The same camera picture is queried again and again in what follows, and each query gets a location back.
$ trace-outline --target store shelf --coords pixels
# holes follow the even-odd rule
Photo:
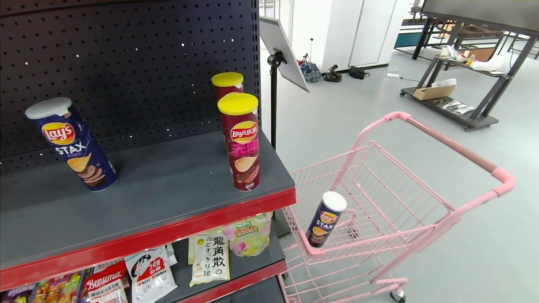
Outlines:
[[[210,302],[284,273],[286,271],[285,254],[273,228],[269,244],[261,254],[254,257],[238,257],[230,252],[230,281],[214,281],[189,287],[192,266],[187,265],[188,241],[174,243],[174,253],[178,264],[171,269],[178,287],[157,303]]]
[[[266,279],[214,303],[285,303],[277,277]]]
[[[472,112],[468,112],[468,113],[466,113],[466,114],[464,114],[462,116],[459,116],[459,115],[453,114],[451,112],[448,112],[448,111],[436,106],[433,103],[433,101],[437,101],[440,98],[435,98],[435,99],[430,99],[430,100],[419,100],[419,99],[417,99],[416,97],[413,96],[413,93],[416,91],[415,87],[403,88],[400,91],[401,91],[401,94],[409,95],[410,97],[412,97],[413,100],[421,103],[422,105],[424,105],[426,107],[429,107],[429,108],[433,109],[434,111],[439,112],[442,115],[452,119],[453,121],[456,121],[459,124],[464,125],[464,126],[469,127],[469,128],[483,128],[483,127],[487,127],[487,126],[490,126],[492,124],[498,123],[498,119],[496,119],[496,118],[494,118],[492,116],[483,117],[483,116],[479,115],[477,117],[477,119],[472,119],[472,118],[470,118],[470,115],[472,115]]]
[[[440,60],[440,61],[443,61],[443,62],[450,63],[452,66],[453,66],[453,65],[454,65],[454,66],[460,66],[460,67],[466,68],[467,70],[471,70],[471,71],[474,71],[474,72],[476,72],[476,73],[480,73],[480,74],[483,74],[483,75],[487,75],[487,76],[493,77],[493,78],[506,78],[506,77],[507,77],[507,74],[494,75],[494,74],[491,74],[491,73],[489,73],[489,72],[474,70],[474,69],[473,69],[471,66],[469,66],[469,65],[466,65],[466,64],[461,63],[461,62],[449,60],[449,59],[447,59],[447,58],[441,58],[440,55],[434,56],[434,59],[435,59],[435,60]]]
[[[294,182],[262,132],[260,157],[251,192],[232,186],[221,132],[111,153],[119,179],[102,192],[63,163],[2,176],[0,290],[294,204]]]

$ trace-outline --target blue chip can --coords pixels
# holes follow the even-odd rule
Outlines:
[[[25,114],[89,190],[104,190],[116,182],[116,171],[69,98],[45,100]]]
[[[326,191],[322,195],[322,201],[305,234],[312,247],[320,248],[324,245],[346,207],[346,199],[341,194]]]

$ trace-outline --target potato chip can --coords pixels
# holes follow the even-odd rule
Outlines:
[[[312,247],[324,245],[346,207],[346,199],[338,192],[326,191],[322,195],[322,201],[305,234]]]
[[[258,154],[258,99],[245,93],[229,93],[217,103],[234,187],[250,191],[260,184]]]
[[[89,190],[104,190],[116,182],[116,171],[71,99],[45,100],[25,114]]]
[[[211,78],[211,83],[213,84],[217,101],[229,93],[243,92],[243,75],[240,73],[226,72],[216,74]]]

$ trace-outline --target red shelf edge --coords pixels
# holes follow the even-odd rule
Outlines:
[[[219,298],[225,297],[245,287],[261,282],[265,279],[277,276],[286,272],[286,261],[280,261],[259,271],[247,274],[241,278],[234,279],[230,282],[223,283],[203,293],[191,296],[178,303],[207,303]]]
[[[218,226],[252,217],[262,212],[281,209],[295,203],[295,189],[291,188],[132,236],[5,268],[0,271],[0,291],[83,270],[99,263],[171,243]]]

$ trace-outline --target pegboard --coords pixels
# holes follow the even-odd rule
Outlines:
[[[49,98],[71,98],[107,152],[219,130],[217,73],[260,99],[258,0],[0,8],[2,174],[61,161],[24,115]]]

